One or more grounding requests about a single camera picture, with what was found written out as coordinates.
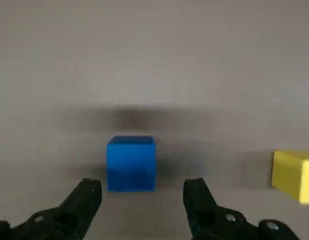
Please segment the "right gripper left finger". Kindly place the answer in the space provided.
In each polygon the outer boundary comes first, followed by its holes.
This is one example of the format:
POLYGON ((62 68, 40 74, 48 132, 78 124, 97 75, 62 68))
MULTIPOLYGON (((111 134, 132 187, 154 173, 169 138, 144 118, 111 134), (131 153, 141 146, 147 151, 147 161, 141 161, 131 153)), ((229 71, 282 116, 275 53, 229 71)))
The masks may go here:
POLYGON ((101 203, 101 181, 84 178, 60 205, 14 227, 0 220, 0 240, 82 240, 101 203))

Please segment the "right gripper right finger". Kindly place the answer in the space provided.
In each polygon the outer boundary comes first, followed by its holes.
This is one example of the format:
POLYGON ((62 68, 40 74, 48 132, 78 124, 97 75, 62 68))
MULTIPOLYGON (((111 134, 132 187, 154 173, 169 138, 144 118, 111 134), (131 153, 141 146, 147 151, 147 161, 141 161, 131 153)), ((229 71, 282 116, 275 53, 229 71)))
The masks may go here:
POLYGON ((218 205, 203 178, 186 179, 183 204, 193 240, 298 240, 285 223, 263 219, 258 225, 236 210, 218 205))

